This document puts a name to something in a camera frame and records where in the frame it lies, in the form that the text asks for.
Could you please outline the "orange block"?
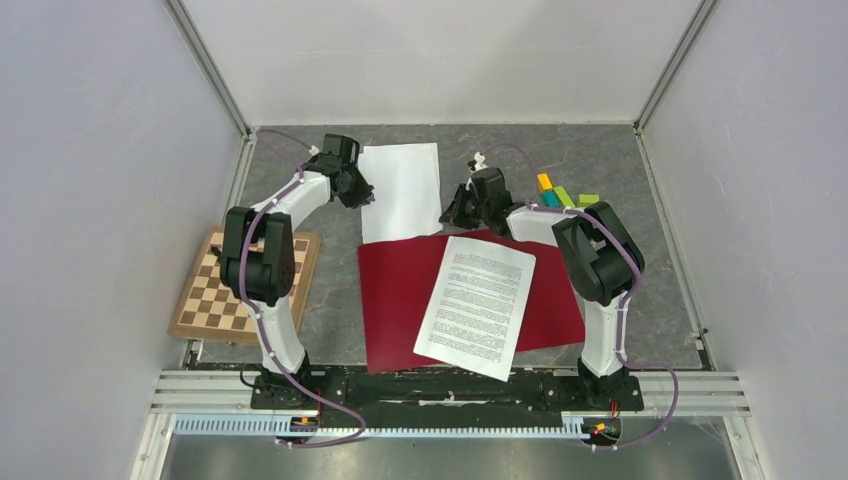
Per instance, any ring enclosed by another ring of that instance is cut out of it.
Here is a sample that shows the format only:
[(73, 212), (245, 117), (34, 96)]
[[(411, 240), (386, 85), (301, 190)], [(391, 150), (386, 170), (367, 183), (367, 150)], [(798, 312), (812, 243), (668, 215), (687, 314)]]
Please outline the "orange block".
[(538, 173), (536, 175), (537, 188), (540, 193), (552, 191), (554, 185), (547, 173)]

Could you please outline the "printed text paper sheet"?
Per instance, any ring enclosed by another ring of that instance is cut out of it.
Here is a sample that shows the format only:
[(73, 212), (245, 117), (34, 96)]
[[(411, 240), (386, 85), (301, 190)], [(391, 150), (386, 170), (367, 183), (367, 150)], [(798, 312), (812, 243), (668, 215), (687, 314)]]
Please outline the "printed text paper sheet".
[(450, 237), (413, 352), (506, 382), (535, 265), (529, 253)]

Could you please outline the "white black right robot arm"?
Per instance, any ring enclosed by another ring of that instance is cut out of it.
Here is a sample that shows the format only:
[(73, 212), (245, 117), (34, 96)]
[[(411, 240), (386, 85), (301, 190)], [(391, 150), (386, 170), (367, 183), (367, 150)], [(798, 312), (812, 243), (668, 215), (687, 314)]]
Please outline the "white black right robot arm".
[(604, 201), (522, 204), (501, 170), (472, 173), (440, 218), (457, 229), (359, 249), (367, 371), (438, 363), (507, 381), (524, 338), (581, 318), (577, 392), (591, 408), (637, 390), (624, 348), (645, 261)]

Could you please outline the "long green block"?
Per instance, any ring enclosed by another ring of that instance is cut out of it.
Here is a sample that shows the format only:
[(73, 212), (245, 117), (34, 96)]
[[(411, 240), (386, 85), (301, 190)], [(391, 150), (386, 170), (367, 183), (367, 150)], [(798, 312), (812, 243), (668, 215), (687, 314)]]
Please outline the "long green block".
[(576, 207), (575, 202), (567, 193), (566, 189), (563, 186), (555, 186), (553, 188), (553, 193), (555, 194), (559, 204), (566, 209), (572, 209)]

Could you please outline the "teal block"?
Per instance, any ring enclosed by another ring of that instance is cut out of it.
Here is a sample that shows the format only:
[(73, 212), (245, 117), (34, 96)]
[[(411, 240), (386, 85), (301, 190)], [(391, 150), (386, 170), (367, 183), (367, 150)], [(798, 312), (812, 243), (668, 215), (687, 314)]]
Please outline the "teal block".
[(542, 205), (550, 208), (559, 208), (560, 202), (553, 190), (546, 190), (540, 193)]

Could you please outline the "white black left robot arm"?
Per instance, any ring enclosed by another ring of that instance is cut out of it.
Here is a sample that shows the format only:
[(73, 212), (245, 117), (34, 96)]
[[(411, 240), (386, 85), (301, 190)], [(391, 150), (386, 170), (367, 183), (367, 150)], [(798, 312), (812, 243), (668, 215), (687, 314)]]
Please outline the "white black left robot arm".
[(358, 166), (361, 150), (351, 137), (327, 134), (277, 192), (226, 214), (223, 245), (216, 252), (220, 280), (257, 329), (263, 359), (252, 389), (262, 408), (301, 408), (316, 397), (288, 300), (295, 280), (294, 232), (334, 200), (350, 209), (372, 201), (374, 188)]

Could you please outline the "white paper sheet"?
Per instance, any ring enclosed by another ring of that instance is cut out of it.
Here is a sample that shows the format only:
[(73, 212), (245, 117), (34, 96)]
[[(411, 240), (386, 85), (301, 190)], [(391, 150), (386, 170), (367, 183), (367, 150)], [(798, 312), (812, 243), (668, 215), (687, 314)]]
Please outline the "white paper sheet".
[(366, 146), (359, 169), (374, 187), (361, 208), (364, 244), (427, 236), (442, 230), (438, 146)]

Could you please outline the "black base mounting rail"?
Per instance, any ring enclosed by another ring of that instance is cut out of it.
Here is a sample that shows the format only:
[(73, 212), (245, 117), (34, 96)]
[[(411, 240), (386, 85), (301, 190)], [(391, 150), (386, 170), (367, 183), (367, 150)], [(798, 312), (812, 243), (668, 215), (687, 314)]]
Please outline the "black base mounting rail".
[(460, 429), (555, 427), (564, 412), (601, 416), (644, 408), (638, 379), (623, 371), (594, 384), (579, 371), (524, 368), (507, 381), (456, 367), (370, 374), (363, 366), (315, 365), (295, 376), (260, 372), (254, 410), (315, 415), (324, 428)]

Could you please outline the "wooden chessboard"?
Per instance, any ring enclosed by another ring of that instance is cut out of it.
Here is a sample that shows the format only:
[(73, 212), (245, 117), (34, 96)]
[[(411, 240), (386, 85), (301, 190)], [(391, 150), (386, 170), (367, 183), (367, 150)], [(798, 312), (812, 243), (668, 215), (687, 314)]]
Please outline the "wooden chessboard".
[[(220, 280), (214, 251), (223, 247), (223, 240), (222, 226), (208, 230), (168, 326), (170, 336), (236, 344), (258, 342), (246, 308)], [(322, 237), (317, 233), (294, 234), (295, 278), (288, 301), (296, 331), (301, 330), (321, 246)]]

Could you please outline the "red clip file folder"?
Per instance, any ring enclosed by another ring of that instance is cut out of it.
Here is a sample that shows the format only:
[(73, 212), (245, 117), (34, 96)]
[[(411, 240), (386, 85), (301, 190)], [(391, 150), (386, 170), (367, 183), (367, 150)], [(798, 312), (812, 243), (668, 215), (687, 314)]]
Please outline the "red clip file folder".
[[(537, 242), (501, 239), (487, 230), (467, 238), (536, 257), (517, 350), (525, 352), (585, 340), (585, 327), (559, 250)], [(413, 352), (440, 269), (446, 235), (377, 242), (358, 248), (367, 371), (383, 374), (434, 365)]]

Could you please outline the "short green block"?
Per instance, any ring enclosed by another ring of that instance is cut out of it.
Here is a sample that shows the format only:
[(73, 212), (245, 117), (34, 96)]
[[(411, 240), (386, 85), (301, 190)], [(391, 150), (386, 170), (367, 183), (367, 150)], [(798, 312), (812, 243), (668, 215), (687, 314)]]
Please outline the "short green block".
[(589, 207), (600, 201), (600, 196), (597, 194), (579, 194), (578, 206), (581, 208)]

